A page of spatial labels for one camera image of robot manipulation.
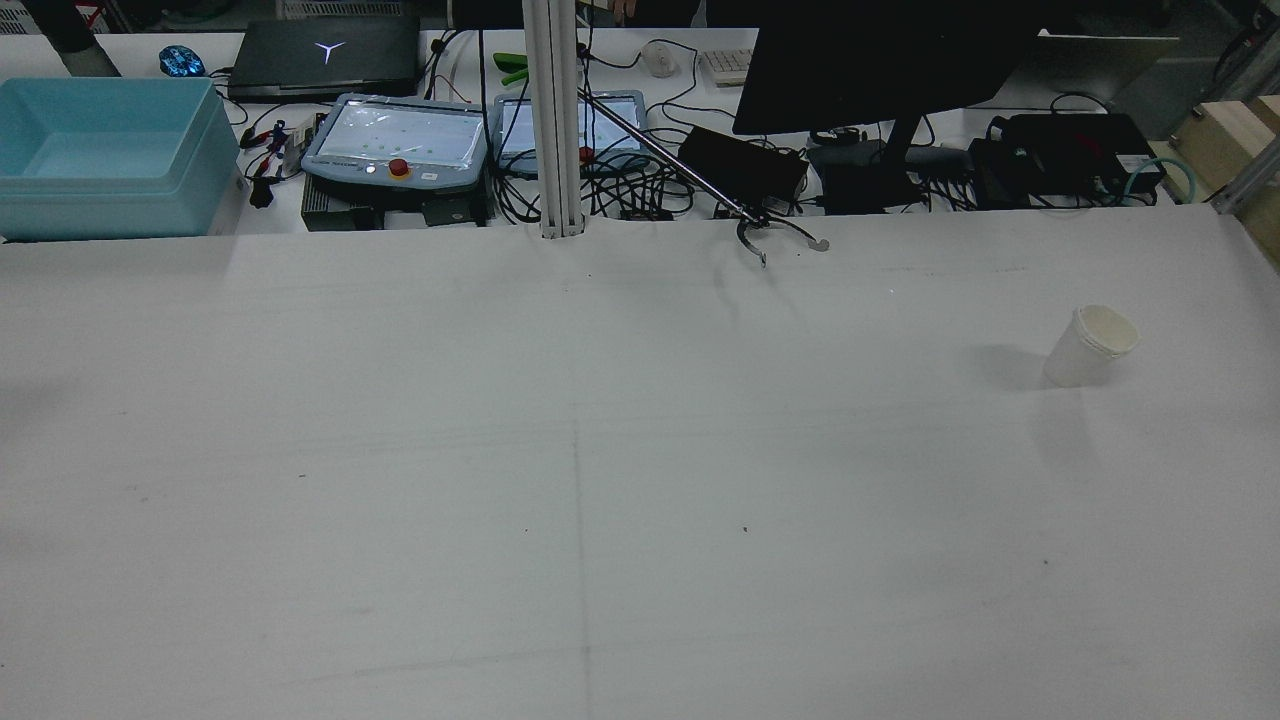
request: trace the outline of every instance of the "computer mouse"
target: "computer mouse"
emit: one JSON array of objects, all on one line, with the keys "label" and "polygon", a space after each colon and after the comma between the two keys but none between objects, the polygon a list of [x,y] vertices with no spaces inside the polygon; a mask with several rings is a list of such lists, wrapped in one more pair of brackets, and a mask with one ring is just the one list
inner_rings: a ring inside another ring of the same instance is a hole
[{"label": "computer mouse", "polygon": [[662,42],[650,42],[640,49],[640,59],[653,77],[671,77],[680,70],[676,58]]},{"label": "computer mouse", "polygon": [[170,45],[160,51],[160,69],[169,77],[204,77],[205,61],[186,45]]}]

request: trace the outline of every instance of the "white mouse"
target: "white mouse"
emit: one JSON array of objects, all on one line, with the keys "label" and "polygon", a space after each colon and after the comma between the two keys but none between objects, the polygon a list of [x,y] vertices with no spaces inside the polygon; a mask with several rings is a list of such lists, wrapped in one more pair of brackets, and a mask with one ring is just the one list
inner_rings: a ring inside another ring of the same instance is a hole
[{"label": "white mouse", "polygon": [[648,68],[649,74],[653,77],[671,77],[680,70],[676,58],[671,55],[671,50],[667,50],[667,46],[662,42],[650,42],[641,47],[640,59],[644,60],[644,67]]}]

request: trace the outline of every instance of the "teal cable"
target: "teal cable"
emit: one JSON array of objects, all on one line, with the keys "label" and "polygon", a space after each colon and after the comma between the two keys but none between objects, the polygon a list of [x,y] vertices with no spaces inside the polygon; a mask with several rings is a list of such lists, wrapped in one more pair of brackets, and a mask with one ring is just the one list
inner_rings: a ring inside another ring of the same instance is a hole
[{"label": "teal cable", "polygon": [[1138,179],[1138,174],[1146,170],[1148,165],[1155,165],[1157,163],[1178,165],[1178,169],[1187,173],[1187,182],[1190,184],[1190,191],[1187,193],[1187,202],[1196,202],[1196,172],[1192,170],[1187,163],[1175,158],[1152,158],[1134,168],[1134,170],[1129,173],[1129,181],[1124,183],[1124,192],[1120,193],[1120,200],[1124,201],[1125,197],[1129,197],[1129,192],[1133,191],[1133,183]]}]

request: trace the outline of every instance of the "desk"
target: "desk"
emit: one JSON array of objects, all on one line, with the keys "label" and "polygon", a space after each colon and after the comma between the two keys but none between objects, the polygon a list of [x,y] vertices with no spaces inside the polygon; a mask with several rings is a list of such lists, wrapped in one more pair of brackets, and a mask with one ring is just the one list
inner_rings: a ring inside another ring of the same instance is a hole
[{"label": "desk", "polygon": [[[430,38],[438,37],[439,31],[424,32],[421,51],[428,51]],[[463,33],[452,42],[445,58],[440,63],[443,74],[452,77],[462,94],[476,100],[479,95],[479,61],[476,53],[476,33]],[[588,32],[580,31],[580,38],[585,42]],[[241,42],[239,33],[174,33],[174,35],[108,35],[101,36],[102,47],[110,54],[119,67],[122,74],[128,77],[164,77],[160,64],[156,60],[159,50],[166,45],[187,45],[195,50],[210,69],[232,65],[236,61],[236,53]],[[732,49],[750,47],[755,41],[755,31],[745,28],[637,28],[637,29],[598,29],[595,31],[595,53],[611,61],[626,64],[635,58],[640,47],[653,38],[669,38],[691,47],[700,49]],[[485,32],[485,50],[492,55],[495,51],[524,53],[524,35],[520,31],[489,31]],[[648,102],[655,102],[672,97],[690,86],[691,82],[691,53],[673,49],[673,55],[680,63],[680,72],[669,78],[654,78],[640,64],[635,68],[620,70],[607,65],[594,63],[591,65],[593,87],[599,90],[639,90]],[[733,111],[737,109],[740,96],[739,88],[716,87],[707,82],[705,73],[696,68],[699,74],[698,87],[686,95],[681,102],[694,106],[717,108]],[[65,74],[58,55],[42,37],[12,36],[5,37],[0,44],[0,79],[22,76],[61,76]],[[489,65],[489,95],[490,99],[509,88],[502,87],[499,81],[502,73],[490,63]],[[449,96],[447,86],[438,94],[440,99],[453,99]],[[250,118],[255,118],[269,106],[250,105]],[[319,109],[316,105],[294,105],[282,109],[271,115],[260,131],[268,129],[269,123],[275,118],[285,118],[297,122]],[[687,110],[672,109],[671,113],[681,119],[696,122],[719,132],[730,132],[732,122],[730,118],[714,113],[692,113]],[[931,115],[937,128],[938,145],[950,147],[968,147],[969,141],[983,133],[991,118],[997,110],[956,110],[950,113],[936,113]],[[228,117],[239,120],[239,110],[228,105]],[[650,124],[671,127],[666,118],[654,111]],[[869,133],[876,136],[876,126],[869,126]],[[800,147],[804,143],[803,135],[774,136],[774,141],[783,145]],[[922,128],[918,141],[928,140],[928,132]],[[248,151],[242,156],[241,165],[244,167],[256,155]],[[817,195],[820,184],[817,176],[810,170],[808,196]],[[284,233],[305,232],[306,225],[298,215],[302,202],[302,178],[283,183],[274,188],[276,201],[266,210],[256,210],[244,204],[239,218],[241,233]],[[694,217],[710,217],[713,201],[700,195],[700,204]],[[495,222],[504,222],[499,217]],[[422,219],[410,214],[392,214],[388,223],[393,228],[407,229],[422,227]]]},{"label": "desk", "polygon": [[3,715],[1274,719],[1239,224],[808,225],[0,246]]}]

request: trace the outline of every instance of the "black laptop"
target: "black laptop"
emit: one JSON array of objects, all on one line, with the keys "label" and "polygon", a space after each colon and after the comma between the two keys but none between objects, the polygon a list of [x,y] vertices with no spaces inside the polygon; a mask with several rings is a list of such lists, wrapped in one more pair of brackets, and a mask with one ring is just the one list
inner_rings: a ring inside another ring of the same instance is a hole
[{"label": "black laptop", "polygon": [[416,17],[251,22],[227,94],[239,102],[415,95],[417,38]]}]

